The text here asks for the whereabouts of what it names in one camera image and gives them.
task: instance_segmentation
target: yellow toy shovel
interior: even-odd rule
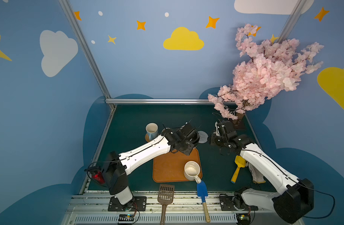
[[[244,158],[242,158],[241,156],[236,155],[235,163],[237,164],[237,169],[231,179],[232,183],[236,182],[240,168],[246,166],[246,160],[244,160]]]

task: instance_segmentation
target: white mug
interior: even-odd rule
[[[155,124],[155,123],[147,124],[146,131],[147,131],[148,139],[150,141],[152,141],[153,139],[155,139],[158,136],[157,124]]]
[[[189,161],[185,164],[185,169],[183,171],[187,180],[196,180],[197,184],[201,183],[201,179],[198,174],[201,172],[199,164],[195,161]]]

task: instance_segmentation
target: blue spatula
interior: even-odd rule
[[[201,183],[197,184],[197,196],[201,197],[202,199],[204,214],[206,215],[206,222],[209,223],[211,222],[211,219],[209,218],[209,213],[207,210],[207,204],[206,204],[206,199],[205,199],[205,197],[208,196],[208,192],[207,192],[207,186],[203,182],[203,180],[201,181]]]

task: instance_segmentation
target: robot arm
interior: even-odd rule
[[[292,224],[313,209],[313,184],[299,180],[278,165],[246,135],[237,136],[230,121],[216,123],[216,133],[211,145],[231,148],[258,169],[276,188],[277,192],[247,189],[241,192],[245,204],[276,211],[286,222]],[[121,205],[130,207],[133,195],[128,186],[127,175],[137,167],[159,155],[176,149],[189,155],[199,141],[199,135],[189,123],[176,132],[166,129],[156,139],[134,150],[117,155],[111,152],[102,168],[102,176],[109,192]]]
[[[121,205],[130,207],[133,195],[129,189],[127,175],[137,167],[159,155],[180,151],[189,155],[199,141],[199,134],[189,123],[183,128],[173,131],[165,129],[161,135],[134,150],[117,155],[109,153],[102,167],[102,176],[111,195],[114,195]]]
[[[247,189],[241,192],[246,205],[275,211],[287,223],[295,223],[314,207],[313,184],[300,180],[277,164],[246,135],[237,136],[230,121],[216,123],[211,145],[234,149],[243,159],[260,171],[277,192]]]

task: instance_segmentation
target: brown spatula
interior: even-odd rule
[[[165,214],[167,205],[173,202],[174,185],[161,184],[158,190],[158,202],[162,205],[162,215],[160,225],[165,224]]]

